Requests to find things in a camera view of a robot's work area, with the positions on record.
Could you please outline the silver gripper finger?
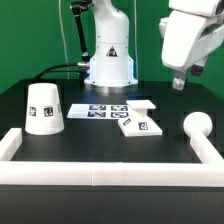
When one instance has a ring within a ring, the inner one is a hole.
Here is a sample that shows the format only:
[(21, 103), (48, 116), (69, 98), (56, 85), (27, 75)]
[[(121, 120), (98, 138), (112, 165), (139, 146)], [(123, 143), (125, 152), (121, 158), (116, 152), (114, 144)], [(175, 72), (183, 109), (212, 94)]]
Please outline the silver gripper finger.
[(199, 65), (194, 64), (191, 67), (191, 75), (196, 76), (196, 77), (200, 77), (203, 73), (203, 70), (204, 70), (203, 66), (199, 66)]
[(172, 87), (176, 90), (182, 91), (187, 82), (187, 73), (182, 71), (174, 71), (174, 79)]

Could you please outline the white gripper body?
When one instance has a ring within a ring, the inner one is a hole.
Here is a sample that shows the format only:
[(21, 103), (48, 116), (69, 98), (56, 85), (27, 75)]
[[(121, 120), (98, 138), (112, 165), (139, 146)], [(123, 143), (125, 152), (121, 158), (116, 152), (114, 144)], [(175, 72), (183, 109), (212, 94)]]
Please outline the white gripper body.
[(224, 42), (224, 0), (169, 0), (172, 9), (164, 29), (162, 62), (186, 71)]

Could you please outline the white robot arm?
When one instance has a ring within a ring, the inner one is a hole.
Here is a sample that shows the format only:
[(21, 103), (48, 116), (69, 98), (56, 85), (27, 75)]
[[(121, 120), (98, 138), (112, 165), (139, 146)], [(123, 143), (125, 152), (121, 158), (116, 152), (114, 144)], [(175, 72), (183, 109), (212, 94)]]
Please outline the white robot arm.
[[(188, 70), (200, 75), (209, 55), (224, 42), (224, 0), (169, 0), (171, 14), (160, 20), (162, 63), (174, 71), (173, 87), (182, 90)], [(128, 53), (129, 19), (111, 0), (92, 0), (95, 54), (87, 85), (102, 90), (138, 83)]]

